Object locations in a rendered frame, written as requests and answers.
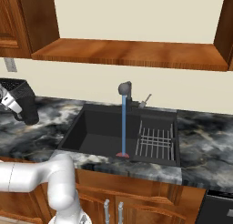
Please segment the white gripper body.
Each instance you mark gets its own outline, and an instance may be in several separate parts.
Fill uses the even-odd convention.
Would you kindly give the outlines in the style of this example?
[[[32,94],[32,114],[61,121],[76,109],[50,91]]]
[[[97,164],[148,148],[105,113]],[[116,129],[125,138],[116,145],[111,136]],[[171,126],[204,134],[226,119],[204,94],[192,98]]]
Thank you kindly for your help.
[[[22,108],[17,104],[13,96],[8,91],[0,91],[0,103],[7,109],[19,114]]]

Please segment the black jug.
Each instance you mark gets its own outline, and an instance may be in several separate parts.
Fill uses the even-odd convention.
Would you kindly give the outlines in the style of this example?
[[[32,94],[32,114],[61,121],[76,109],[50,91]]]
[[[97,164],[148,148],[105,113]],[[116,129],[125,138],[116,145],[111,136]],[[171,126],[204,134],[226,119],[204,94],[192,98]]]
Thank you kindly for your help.
[[[35,105],[35,93],[24,79],[0,78],[0,91],[8,91],[17,104],[22,108],[19,114],[5,108],[1,103],[0,107],[10,111],[17,121],[23,121],[26,125],[32,126],[39,121]]]

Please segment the black sink basin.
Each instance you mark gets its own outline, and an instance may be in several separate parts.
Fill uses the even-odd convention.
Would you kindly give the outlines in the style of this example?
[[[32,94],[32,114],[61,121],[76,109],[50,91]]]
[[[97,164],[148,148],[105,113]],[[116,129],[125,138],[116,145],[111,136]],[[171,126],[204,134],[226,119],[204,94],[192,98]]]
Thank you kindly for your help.
[[[147,127],[173,125],[175,133],[175,163],[155,164],[178,167],[180,165],[177,113],[155,108],[132,108],[126,115],[126,153],[134,162],[137,137],[143,122]],[[60,150],[115,158],[122,151],[122,107],[85,104],[60,142]]]

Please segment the dark grey sink faucet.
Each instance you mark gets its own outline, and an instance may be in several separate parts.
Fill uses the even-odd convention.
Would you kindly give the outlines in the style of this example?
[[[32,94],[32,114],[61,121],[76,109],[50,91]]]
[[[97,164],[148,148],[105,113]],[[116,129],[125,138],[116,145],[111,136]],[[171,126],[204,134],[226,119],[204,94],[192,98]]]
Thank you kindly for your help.
[[[132,91],[132,83],[130,81],[121,83],[118,86],[118,93],[121,96],[126,96],[126,103],[127,103],[127,110],[131,110],[131,103],[132,103],[132,97],[131,97],[131,91]]]

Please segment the blue water stream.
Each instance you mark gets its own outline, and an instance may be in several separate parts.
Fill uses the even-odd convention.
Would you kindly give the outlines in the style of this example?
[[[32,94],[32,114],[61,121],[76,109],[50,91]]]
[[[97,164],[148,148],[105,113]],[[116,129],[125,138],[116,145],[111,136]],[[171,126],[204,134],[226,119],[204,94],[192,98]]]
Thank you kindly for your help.
[[[126,107],[127,96],[122,96],[122,155],[126,154]]]

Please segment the wooden cabinet door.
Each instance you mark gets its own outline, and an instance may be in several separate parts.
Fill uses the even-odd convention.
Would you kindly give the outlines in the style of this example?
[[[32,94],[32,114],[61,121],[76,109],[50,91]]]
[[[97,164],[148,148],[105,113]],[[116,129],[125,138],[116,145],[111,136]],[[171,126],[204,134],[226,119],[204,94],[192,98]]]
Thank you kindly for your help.
[[[120,203],[123,203],[123,224],[186,224],[185,216],[168,209],[116,196],[116,209]]]
[[[91,218],[93,224],[106,224],[104,203],[108,199],[109,224],[116,224],[115,196],[96,188],[76,187],[80,204],[84,212]]]

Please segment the black dishwasher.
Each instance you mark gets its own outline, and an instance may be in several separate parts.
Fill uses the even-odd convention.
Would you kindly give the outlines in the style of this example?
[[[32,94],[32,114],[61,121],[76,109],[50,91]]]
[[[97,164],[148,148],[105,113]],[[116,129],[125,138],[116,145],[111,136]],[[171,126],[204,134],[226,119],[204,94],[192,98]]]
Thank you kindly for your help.
[[[208,190],[195,224],[233,224],[233,193]]]

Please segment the grey wall outlet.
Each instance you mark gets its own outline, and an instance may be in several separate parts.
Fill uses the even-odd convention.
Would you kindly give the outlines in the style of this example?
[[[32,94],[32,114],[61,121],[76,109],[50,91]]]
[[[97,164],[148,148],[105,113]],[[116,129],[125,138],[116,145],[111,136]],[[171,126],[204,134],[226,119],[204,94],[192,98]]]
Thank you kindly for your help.
[[[5,66],[8,72],[16,72],[16,65],[15,65],[15,60],[13,58],[10,57],[5,57],[4,58],[5,61]]]

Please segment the wooden wall cabinet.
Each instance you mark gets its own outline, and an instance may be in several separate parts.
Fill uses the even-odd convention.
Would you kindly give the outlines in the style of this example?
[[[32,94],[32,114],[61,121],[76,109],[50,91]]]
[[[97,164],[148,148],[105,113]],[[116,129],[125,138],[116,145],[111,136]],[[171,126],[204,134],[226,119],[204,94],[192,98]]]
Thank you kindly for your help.
[[[233,71],[233,0],[223,0],[214,46]]]
[[[59,37],[54,0],[0,0],[0,57],[30,58]]]

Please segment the wooden wall shelf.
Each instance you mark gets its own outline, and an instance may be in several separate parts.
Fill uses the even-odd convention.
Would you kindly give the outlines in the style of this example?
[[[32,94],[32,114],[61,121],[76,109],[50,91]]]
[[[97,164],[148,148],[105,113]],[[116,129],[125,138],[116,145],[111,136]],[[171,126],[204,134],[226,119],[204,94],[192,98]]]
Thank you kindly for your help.
[[[228,64],[210,44],[65,39],[39,49],[35,60],[227,71]]]

